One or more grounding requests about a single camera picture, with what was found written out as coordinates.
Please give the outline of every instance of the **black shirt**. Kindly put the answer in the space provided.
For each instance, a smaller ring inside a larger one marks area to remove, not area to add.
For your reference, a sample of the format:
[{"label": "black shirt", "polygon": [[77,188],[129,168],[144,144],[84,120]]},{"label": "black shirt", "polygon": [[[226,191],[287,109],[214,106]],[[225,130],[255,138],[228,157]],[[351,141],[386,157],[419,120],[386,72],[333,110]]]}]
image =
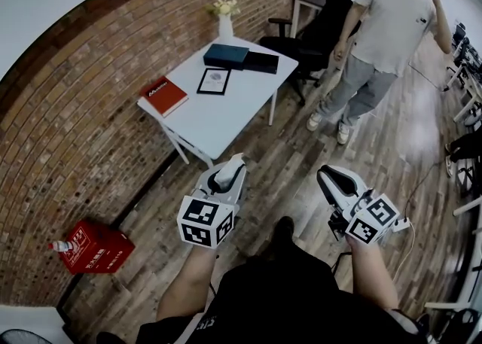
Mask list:
[{"label": "black shirt", "polygon": [[[174,343],[191,318],[141,326],[138,344]],[[288,260],[253,258],[226,273],[187,343],[426,342],[388,312],[338,289],[326,263],[303,253]]]}]

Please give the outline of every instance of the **white vase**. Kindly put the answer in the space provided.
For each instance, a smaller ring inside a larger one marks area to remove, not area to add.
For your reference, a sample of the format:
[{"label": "white vase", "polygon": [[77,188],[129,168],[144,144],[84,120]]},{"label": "white vase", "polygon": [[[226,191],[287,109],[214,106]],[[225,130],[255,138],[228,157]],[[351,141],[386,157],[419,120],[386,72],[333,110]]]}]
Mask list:
[{"label": "white vase", "polygon": [[231,22],[231,15],[219,16],[219,41],[222,44],[228,44],[233,34],[233,22]]}]

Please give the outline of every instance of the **black box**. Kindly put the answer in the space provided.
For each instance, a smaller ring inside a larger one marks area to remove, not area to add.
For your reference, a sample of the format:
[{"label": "black box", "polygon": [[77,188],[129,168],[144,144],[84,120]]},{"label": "black box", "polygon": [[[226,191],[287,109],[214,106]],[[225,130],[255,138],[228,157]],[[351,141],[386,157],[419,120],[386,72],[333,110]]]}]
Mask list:
[{"label": "black box", "polygon": [[243,65],[245,70],[275,74],[278,72],[278,61],[279,56],[249,51]]},{"label": "black box", "polygon": [[243,62],[248,52],[249,49],[244,47],[211,44],[211,47],[204,54],[204,64],[242,71]]}]

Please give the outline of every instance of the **white sneaker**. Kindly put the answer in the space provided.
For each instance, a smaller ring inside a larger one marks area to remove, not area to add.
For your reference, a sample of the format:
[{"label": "white sneaker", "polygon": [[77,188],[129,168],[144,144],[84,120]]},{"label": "white sneaker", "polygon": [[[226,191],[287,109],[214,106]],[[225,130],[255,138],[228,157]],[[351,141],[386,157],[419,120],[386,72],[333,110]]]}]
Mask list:
[{"label": "white sneaker", "polygon": [[450,156],[445,157],[445,167],[447,167],[447,175],[451,177],[453,175],[452,171],[452,161],[450,160]]},{"label": "white sneaker", "polygon": [[315,131],[322,119],[321,114],[318,114],[316,111],[312,112],[307,121],[307,129],[309,131]]},{"label": "white sneaker", "polygon": [[341,121],[338,122],[338,136],[337,141],[340,145],[344,145],[348,142],[349,137],[349,127],[342,123]]}]

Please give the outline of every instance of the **gray pants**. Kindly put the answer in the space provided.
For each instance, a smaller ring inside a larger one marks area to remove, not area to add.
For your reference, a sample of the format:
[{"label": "gray pants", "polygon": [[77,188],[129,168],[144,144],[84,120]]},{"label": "gray pants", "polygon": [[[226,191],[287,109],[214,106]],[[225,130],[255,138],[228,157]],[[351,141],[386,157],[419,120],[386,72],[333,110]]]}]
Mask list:
[{"label": "gray pants", "polygon": [[341,121],[347,126],[355,126],[362,114],[380,103],[396,78],[397,75],[379,72],[350,54],[340,82],[319,103],[316,112],[329,117],[346,105]]}]

